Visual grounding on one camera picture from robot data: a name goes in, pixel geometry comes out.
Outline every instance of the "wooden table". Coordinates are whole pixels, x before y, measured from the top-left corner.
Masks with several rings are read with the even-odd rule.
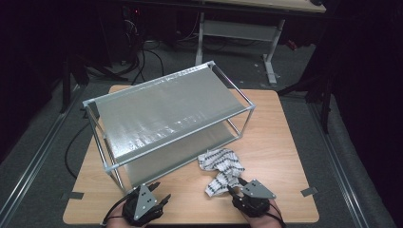
[[[116,85],[110,91],[126,86]],[[276,202],[285,222],[316,222],[318,212],[312,196],[303,197],[309,187],[278,95],[271,90],[243,92],[257,106],[243,138],[225,146],[235,151],[245,167],[242,177],[257,179],[277,195]],[[164,215],[151,224],[234,224],[246,223],[232,205],[228,193],[209,198],[204,189],[216,171],[202,171],[197,161],[158,179],[153,192],[157,200],[172,197]],[[73,192],[82,199],[70,199],[64,213],[68,224],[100,223],[109,208],[123,194],[104,172],[94,140],[91,141]]]

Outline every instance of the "person's right hand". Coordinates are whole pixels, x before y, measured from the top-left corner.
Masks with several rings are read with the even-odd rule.
[[[281,212],[279,211],[276,202],[273,199],[269,199],[269,201],[272,205],[270,206],[268,213],[281,219]],[[266,215],[259,218],[250,218],[244,213],[242,213],[242,215],[249,222],[252,228],[281,228],[281,224],[275,218]]]

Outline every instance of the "striped cloth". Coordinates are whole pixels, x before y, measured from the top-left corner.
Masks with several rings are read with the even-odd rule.
[[[219,174],[205,188],[209,197],[220,195],[226,191],[227,185],[241,187],[238,177],[245,170],[234,151],[230,149],[208,150],[198,156],[199,167],[205,171],[219,170]]]

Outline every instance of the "hand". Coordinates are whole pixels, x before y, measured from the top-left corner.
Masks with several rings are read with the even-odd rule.
[[[272,206],[270,206],[270,210],[268,211],[268,213],[281,219],[281,214],[278,209],[278,206],[276,205],[276,202],[273,199],[269,199],[269,201],[270,204],[272,204]],[[249,222],[252,228],[281,228],[281,224],[275,218],[269,216],[262,216],[260,218],[250,218],[243,213],[242,215]]]
[[[130,226],[125,218],[122,217],[122,211],[124,208],[125,201],[119,204],[113,211],[110,213],[110,219],[107,221],[106,228],[132,228],[134,226]]]

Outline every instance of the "gray carpet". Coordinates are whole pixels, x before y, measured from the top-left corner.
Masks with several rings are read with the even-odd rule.
[[[268,85],[258,55],[236,54],[231,53],[230,50],[206,51],[204,61],[214,60],[240,88],[278,90],[297,82],[314,49],[315,47],[303,47],[295,52],[287,47],[278,47],[273,59],[273,66],[278,74],[277,86]],[[165,75],[194,65],[195,51],[193,47],[172,48],[161,44],[152,50],[162,58]],[[151,80],[160,77],[162,67],[159,60],[150,52],[144,54],[144,78]],[[121,67],[124,66],[116,65],[114,70],[119,70]],[[135,70],[127,74],[126,77],[133,79],[137,72]],[[83,118],[84,112],[81,110],[81,101],[107,94],[113,84],[116,82],[91,77],[89,85],[79,97],[78,102],[71,108],[60,132],[54,138],[54,143],[34,181],[29,186],[28,192],[22,198],[15,212],[12,213],[13,216],[8,222],[8,227],[71,227],[63,223],[67,200],[62,199],[62,195],[71,192],[75,179],[71,177],[65,167],[65,152],[76,133],[87,124],[87,120]],[[52,124],[58,118],[61,101],[61,86],[59,85],[54,90],[53,99],[35,116],[29,129],[19,143],[15,145],[8,158],[1,164],[0,205],[7,203],[9,195],[20,177],[23,176]],[[288,227],[355,227],[355,222],[332,168],[326,142],[323,140],[321,129],[317,127],[317,120],[312,115],[309,104],[304,102],[299,93],[282,97],[281,104],[308,182],[318,190],[314,199],[320,216],[317,223],[289,224]],[[329,121],[329,137],[332,139],[336,153],[352,180],[365,213],[368,214],[366,218],[368,218],[369,224],[372,227],[394,227],[389,214],[383,208],[381,199],[372,186],[371,180],[366,176],[362,164],[356,157],[354,147],[349,141],[334,102]],[[91,136],[90,128],[85,128],[68,151],[67,161],[75,174],[80,169]],[[99,225],[72,227],[99,227]]]

